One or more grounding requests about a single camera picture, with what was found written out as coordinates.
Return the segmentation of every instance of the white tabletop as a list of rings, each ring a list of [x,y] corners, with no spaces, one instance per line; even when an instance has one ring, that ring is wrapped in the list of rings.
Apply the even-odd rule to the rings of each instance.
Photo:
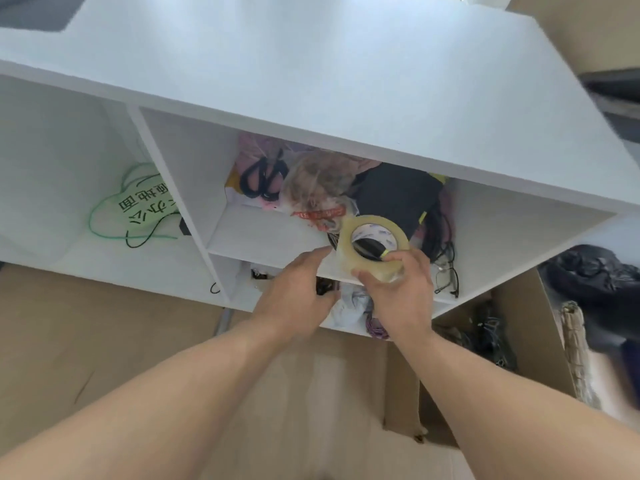
[[[0,73],[604,210],[640,169],[533,19],[456,0],[87,0]]]

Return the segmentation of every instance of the white cabinet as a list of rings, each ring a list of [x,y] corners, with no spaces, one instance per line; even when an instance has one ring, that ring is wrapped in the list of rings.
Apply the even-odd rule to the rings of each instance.
[[[455,0],[87,0],[59,34],[0,29],[0,73],[0,260],[60,273],[251,310],[247,263],[326,236],[227,205],[239,130],[454,178],[460,298],[436,315],[640,205],[537,23]],[[193,237],[134,251],[84,223],[145,154]]]

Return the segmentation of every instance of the person's left hand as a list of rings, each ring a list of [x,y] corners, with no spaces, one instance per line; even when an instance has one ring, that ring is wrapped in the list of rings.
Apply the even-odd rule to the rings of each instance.
[[[253,316],[272,323],[287,339],[311,336],[340,297],[339,291],[316,295],[318,266],[331,250],[327,246],[295,258],[262,293]]]

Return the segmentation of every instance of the green drawstring bag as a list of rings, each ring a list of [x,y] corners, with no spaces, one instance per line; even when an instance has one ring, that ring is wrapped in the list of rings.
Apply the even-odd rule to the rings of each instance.
[[[139,248],[151,237],[178,239],[160,233],[177,227],[175,218],[166,217],[179,217],[180,212],[153,164],[130,168],[122,178],[120,189],[120,193],[106,197],[92,209],[89,230],[93,234],[105,239],[123,239],[130,248]]]

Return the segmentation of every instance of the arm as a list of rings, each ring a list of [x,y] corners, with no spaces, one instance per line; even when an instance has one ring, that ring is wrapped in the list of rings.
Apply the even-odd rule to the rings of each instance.
[[[380,322],[451,427],[477,480],[632,478],[640,436],[551,388],[507,372],[431,330],[429,260],[398,251],[404,278],[366,285]]]
[[[0,478],[196,477],[237,405],[292,340],[311,335],[335,293],[316,296],[330,248],[285,268],[252,319],[132,379],[0,459]]]

